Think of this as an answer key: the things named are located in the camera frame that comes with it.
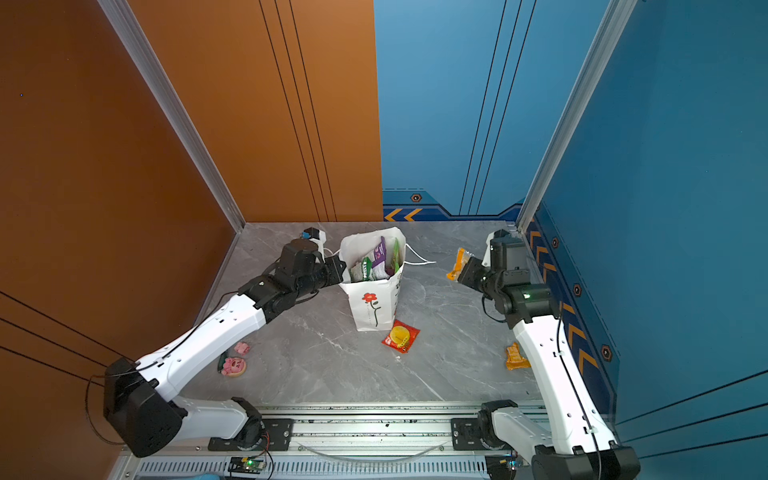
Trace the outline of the green white snack packet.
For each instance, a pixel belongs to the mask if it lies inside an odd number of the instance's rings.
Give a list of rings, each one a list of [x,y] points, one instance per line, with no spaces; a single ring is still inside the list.
[[[353,283],[388,280],[390,275],[386,271],[384,260],[376,262],[368,257],[364,257],[355,264],[350,270],[350,278]]]

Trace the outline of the purple snack packet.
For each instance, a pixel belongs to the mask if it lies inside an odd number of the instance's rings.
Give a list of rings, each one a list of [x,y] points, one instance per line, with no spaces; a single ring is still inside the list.
[[[372,269],[376,271],[377,276],[386,274],[386,260],[386,240],[384,236],[381,236],[379,242],[372,251]]]

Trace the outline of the white paper bag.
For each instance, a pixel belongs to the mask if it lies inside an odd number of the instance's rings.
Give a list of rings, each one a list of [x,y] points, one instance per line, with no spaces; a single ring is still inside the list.
[[[388,280],[353,283],[350,278],[350,270],[364,257],[372,259],[372,251],[381,236],[384,236],[386,240],[386,271],[388,274],[388,266],[392,256],[391,249],[394,240],[399,240],[402,255],[399,272],[394,276],[389,274]],[[340,287],[347,295],[357,331],[388,331],[393,327],[405,269],[409,266],[427,266],[432,263],[421,256],[410,261],[407,255],[412,251],[413,249],[407,243],[404,233],[397,227],[352,234],[341,240],[338,256],[346,262],[346,270]]]

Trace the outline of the small orange snack packet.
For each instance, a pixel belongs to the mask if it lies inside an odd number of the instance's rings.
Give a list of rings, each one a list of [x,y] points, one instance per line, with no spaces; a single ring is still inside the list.
[[[506,348],[505,364],[506,368],[510,371],[531,367],[529,360],[523,356],[520,345],[517,342]]]

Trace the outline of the red yellow snack packet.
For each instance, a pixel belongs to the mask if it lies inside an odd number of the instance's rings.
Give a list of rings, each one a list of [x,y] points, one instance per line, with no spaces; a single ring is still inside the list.
[[[419,329],[395,320],[393,327],[382,341],[382,344],[405,354],[411,349],[420,333]]]

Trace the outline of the yellow orange snack packet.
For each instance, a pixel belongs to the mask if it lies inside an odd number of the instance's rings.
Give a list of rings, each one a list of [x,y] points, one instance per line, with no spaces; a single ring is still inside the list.
[[[464,248],[460,248],[457,252],[454,266],[452,270],[446,274],[446,277],[451,281],[457,281],[471,257],[472,254],[470,252]]]

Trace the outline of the green snack bag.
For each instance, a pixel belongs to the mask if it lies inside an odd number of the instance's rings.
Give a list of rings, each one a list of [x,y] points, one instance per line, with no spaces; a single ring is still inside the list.
[[[400,242],[398,239],[394,240],[393,247],[391,249],[391,262],[388,266],[388,272],[391,276],[396,275],[402,264],[402,255],[400,251]]]

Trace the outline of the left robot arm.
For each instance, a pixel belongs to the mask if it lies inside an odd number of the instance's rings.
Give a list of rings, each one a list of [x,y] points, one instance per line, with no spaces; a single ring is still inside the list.
[[[306,229],[199,325],[136,362],[120,358],[106,369],[103,415],[134,456],[149,457],[188,439],[215,439],[241,450],[260,442],[262,415],[245,399],[193,400],[181,392],[228,348],[341,283],[346,264],[325,255],[325,240],[324,231]]]

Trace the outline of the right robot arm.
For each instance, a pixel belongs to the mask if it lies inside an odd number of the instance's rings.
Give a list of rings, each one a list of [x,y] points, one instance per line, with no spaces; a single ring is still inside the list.
[[[619,444],[598,412],[568,347],[562,311],[530,271],[526,242],[497,230],[487,237],[483,257],[459,250],[452,276],[492,301],[498,321],[512,330],[549,419],[543,429],[512,401],[486,402],[477,415],[482,442],[514,449],[536,479],[637,478],[638,456]]]

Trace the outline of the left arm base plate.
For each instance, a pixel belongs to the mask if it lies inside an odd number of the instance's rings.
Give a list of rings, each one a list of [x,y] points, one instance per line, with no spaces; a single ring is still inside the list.
[[[221,452],[284,452],[289,449],[293,428],[294,420],[290,418],[262,419],[259,423],[249,421],[233,439],[211,438],[207,449]]]

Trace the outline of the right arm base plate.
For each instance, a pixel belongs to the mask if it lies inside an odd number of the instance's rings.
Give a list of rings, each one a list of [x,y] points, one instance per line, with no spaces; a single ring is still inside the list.
[[[455,451],[512,451],[517,446],[531,446],[535,438],[531,435],[516,435],[516,444],[493,440],[489,433],[481,428],[480,420],[472,418],[452,418],[450,420],[451,445]]]

